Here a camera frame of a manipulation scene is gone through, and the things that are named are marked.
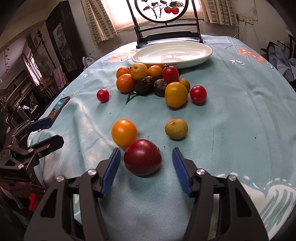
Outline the small yellow-green fruit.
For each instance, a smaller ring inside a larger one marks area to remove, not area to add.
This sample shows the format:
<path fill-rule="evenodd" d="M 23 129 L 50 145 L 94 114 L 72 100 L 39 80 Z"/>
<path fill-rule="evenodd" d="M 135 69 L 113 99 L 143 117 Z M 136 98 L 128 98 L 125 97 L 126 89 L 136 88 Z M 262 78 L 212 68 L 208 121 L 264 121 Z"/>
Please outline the small yellow-green fruit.
<path fill-rule="evenodd" d="M 191 85 L 187 79 L 181 78 L 181 79 L 179 79 L 179 82 L 185 86 L 185 88 L 187 89 L 187 92 L 190 92 Z"/>

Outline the white oval plate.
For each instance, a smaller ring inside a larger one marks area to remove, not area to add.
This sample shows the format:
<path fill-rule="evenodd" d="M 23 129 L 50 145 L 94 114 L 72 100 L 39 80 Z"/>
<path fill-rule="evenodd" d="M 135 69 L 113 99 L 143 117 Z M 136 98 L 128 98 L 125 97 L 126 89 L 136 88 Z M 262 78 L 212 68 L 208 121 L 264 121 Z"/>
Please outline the white oval plate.
<path fill-rule="evenodd" d="M 185 69 L 206 62 L 212 54 L 212 48 L 199 42 L 171 41 L 141 48 L 132 60 L 146 65 L 170 64 L 175 68 Z"/>

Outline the red tomato with stem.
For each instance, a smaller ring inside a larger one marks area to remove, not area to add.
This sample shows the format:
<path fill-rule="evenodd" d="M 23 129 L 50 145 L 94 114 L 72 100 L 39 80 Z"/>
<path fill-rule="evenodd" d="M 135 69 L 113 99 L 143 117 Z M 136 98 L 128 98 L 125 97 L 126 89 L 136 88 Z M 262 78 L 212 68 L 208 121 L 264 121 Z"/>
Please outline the red tomato with stem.
<path fill-rule="evenodd" d="M 178 82 L 179 72 L 174 66 L 165 64 L 163 66 L 162 77 L 167 83 Z"/>

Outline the greenish yellow round fruit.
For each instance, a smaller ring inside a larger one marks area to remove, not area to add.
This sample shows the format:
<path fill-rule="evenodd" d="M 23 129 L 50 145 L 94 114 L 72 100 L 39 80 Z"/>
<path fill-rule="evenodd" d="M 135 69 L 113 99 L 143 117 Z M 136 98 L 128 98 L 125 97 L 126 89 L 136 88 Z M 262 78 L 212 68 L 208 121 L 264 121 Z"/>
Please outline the greenish yellow round fruit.
<path fill-rule="evenodd" d="M 183 119 L 174 118 L 166 122 L 165 132 L 170 138 L 179 140 L 187 135 L 188 125 Z"/>

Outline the large orange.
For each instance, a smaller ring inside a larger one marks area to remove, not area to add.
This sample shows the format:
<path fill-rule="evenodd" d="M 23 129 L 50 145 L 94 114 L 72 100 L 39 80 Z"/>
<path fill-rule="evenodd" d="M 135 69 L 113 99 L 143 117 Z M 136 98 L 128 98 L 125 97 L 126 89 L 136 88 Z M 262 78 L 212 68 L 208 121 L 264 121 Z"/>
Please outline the large orange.
<path fill-rule="evenodd" d="M 119 147 L 126 149 L 137 139 L 137 127 L 130 120 L 118 120 L 111 128 L 111 136 Z"/>

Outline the yellow guava fruit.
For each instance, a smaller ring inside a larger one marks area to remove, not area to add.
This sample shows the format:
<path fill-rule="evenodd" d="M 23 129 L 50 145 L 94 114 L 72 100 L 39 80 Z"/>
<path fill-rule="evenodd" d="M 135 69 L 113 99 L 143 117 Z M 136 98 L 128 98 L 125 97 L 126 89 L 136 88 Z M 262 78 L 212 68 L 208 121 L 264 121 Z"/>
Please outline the yellow guava fruit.
<path fill-rule="evenodd" d="M 132 78 L 137 81 L 146 77 L 147 73 L 148 73 L 148 68 L 143 63 L 133 63 L 130 66 L 130 74 L 131 74 Z"/>

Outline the light blue printed tablecloth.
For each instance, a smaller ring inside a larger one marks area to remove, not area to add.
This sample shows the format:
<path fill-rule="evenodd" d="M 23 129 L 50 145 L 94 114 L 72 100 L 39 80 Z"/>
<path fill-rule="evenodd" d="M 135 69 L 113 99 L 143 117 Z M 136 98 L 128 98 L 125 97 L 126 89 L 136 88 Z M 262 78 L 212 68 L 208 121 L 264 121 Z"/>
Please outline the light blue printed tablecloth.
<path fill-rule="evenodd" d="M 191 100 L 170 109 L 154 94 L 129 97 L 116 87 L 116 72 L 132 64 L 136 43 L 99 58 L 60 94 L 70 96 L 52 127 L 33 132 L 33 145 L 54 135 L 62 149 L 43 157 L 37 178 L 49 187 L 57 176 L 72 178 L 97 166 L 116 147 L 113 124 L 132 121 L 138 138 L 161 151 L 162 165 L 152 176 L 135 176 L 120 164 L 101 210 L 112 240 L 181 240 L 193 199 L 181 189 L 171 153 L 178 147 L 185 158 L 210 174 L 237 176 L 259 212 L 269 237 L 283 226 L 295 206 L 295 91 L 286 79 L 254 50 L 232 37 L 203 36 L 213 50 L 203 64 L 182 70 L 192 86 L 207 92 L 202 106 Z M 96 94 L 107 89 L 109 101 Z M 165 132 L 167 121 L 181 118 L 188 125 L 179 140 Z"/>

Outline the red cherry tomato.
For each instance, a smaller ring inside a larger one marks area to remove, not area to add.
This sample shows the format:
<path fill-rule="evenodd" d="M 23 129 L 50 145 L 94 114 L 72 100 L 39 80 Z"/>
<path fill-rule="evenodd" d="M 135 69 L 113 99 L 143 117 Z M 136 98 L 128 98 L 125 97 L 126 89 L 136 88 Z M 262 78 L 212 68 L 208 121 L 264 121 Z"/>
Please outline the red cherry tomato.
<path fill-rule="evenodd" d="M 201 85 L 196 85 L 191 88 L 190 97 L 195 104 L 203 104 L 207 99 L 206 89 Z"/>
<path fill-rule="evenodd" d="M 101 103 L 105 103 L 109 101 L 110 94 L 107 89 L 100 89 L 98 90 L 96 97 Z"/>

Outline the mandarin orange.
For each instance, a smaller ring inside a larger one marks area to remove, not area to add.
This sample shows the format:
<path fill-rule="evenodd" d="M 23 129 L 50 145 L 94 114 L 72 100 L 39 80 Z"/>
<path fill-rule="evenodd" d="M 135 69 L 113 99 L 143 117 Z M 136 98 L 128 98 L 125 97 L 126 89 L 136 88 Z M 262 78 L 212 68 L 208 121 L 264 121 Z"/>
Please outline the mandarin orange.
<path fill-rule="evenodd" d="M 116 72 L 116 78 L 118 79 L 121 75 L 129 74 L 130 68 L 128 66 L 122 66 L 120 67 Z"/>
<path fill-rule="evenodd" d="M 116 87 L 121 93 L 130 93 L 133 91 L 135 84 L 136 80 L 129 73 L 119 76 L 116 81 Z"/>

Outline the large yellow-orange tomato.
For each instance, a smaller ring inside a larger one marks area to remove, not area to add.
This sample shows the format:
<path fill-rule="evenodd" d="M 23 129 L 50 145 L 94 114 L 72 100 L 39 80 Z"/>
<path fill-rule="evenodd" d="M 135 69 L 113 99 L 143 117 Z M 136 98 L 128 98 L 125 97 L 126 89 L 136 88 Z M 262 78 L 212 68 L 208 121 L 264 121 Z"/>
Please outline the large yellow-orange tomato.
<path fill-rule="evenodd" d="M 188 99 L 186 87 L 179 82 L 172 82 L 166 86 L 165 101 L 170 108 L 180 108 Z"/>

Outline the dark brown passion fruit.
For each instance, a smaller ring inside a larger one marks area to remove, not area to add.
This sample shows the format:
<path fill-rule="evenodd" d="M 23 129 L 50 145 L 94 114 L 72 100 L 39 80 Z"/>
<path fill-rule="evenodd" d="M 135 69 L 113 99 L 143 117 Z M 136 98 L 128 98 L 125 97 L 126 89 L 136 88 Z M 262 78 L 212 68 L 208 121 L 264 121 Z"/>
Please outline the dark brown passion fruit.
<path fill-rule="evenodd" d="M 138 80 L 135 84 L 134 91 L 141 96 L 147 96 L 154 92 L 154 79 L 151 76 L 146 76 Z"/>

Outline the small orange back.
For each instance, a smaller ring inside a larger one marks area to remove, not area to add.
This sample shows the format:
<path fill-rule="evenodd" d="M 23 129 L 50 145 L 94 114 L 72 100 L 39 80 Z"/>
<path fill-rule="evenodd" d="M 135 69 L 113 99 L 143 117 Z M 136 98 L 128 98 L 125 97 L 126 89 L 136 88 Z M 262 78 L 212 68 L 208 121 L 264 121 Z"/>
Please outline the small orange back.
<path fill-rule="evenodd" d="M 147 75 L 154 78 L 155 80 L 162 77 L 163 68 L 158 65 L 153 65 L 147 70 Z"/>

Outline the blue clothes pile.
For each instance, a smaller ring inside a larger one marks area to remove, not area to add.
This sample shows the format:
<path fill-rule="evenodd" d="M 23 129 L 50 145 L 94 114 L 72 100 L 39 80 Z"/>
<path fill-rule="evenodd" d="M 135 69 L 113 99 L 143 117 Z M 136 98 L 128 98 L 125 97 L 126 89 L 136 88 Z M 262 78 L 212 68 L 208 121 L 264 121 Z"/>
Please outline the blue clothes pile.
<path fill-rule="evenodd" d="M 277 44 L 269 42 L 266 49 L 261 49 L 267 54 L 269 63 L 289 82 L 295 81 L 295 58 L 288 58 L 285 51 Z"/>

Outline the dark red apple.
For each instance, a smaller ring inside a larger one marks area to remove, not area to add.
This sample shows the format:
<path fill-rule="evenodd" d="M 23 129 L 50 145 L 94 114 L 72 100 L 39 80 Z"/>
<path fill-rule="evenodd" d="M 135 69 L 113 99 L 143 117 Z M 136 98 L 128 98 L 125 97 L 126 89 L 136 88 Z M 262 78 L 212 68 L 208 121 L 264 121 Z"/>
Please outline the dark red apple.
<path fill-rule="evenodd" d="M 139 139 L 126 149 L 124 163 L 131 173 L 137 176 L 148 176 L 160 168 L 162 156 L 154 143 Z"/>

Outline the checked curtain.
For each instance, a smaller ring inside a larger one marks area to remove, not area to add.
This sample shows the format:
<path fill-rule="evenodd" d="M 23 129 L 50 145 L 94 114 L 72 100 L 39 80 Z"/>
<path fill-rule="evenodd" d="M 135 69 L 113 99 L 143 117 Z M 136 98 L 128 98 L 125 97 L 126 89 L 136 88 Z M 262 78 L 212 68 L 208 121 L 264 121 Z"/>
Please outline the checked curtain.
<path fill-rule="evenodd" d="M 205 22 L 238 27 L 238 20 L 231 0 L 201 0 Z"/>
<path fill-rule="evenodd" d="M 81 6 L 94 45 L 117 36 L 113 21 L 100 0 L 81 0 Z"/>

